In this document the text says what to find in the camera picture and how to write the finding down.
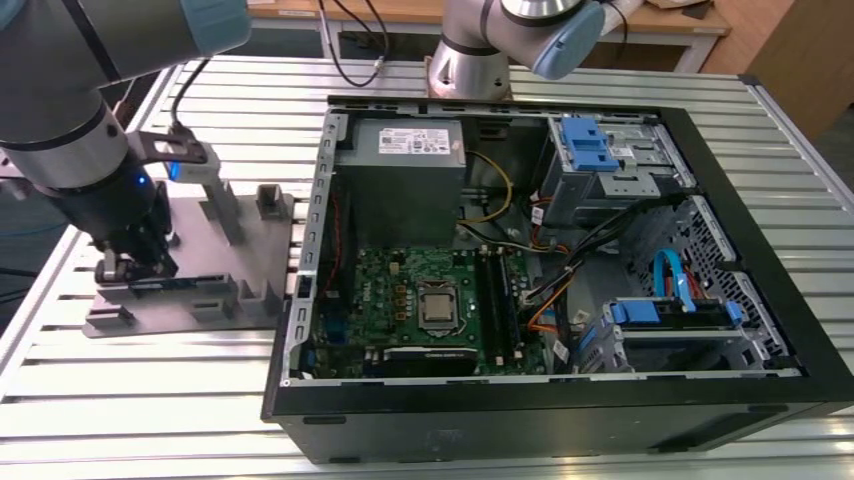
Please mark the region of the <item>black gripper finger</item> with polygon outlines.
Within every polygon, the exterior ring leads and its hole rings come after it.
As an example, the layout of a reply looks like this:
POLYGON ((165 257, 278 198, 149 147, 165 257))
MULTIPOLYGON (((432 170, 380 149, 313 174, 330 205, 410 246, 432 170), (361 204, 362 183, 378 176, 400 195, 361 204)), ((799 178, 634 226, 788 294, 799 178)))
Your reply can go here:
POLYGON ((173 278, 178 273, 178 264, 165 245, 143 249, 133 255, 133 260, 133 279, 173 278))
POLYGON ((134 260, 107 249, 95 268, 95 280, 129 281, 133 277, 133 270, 134 260))

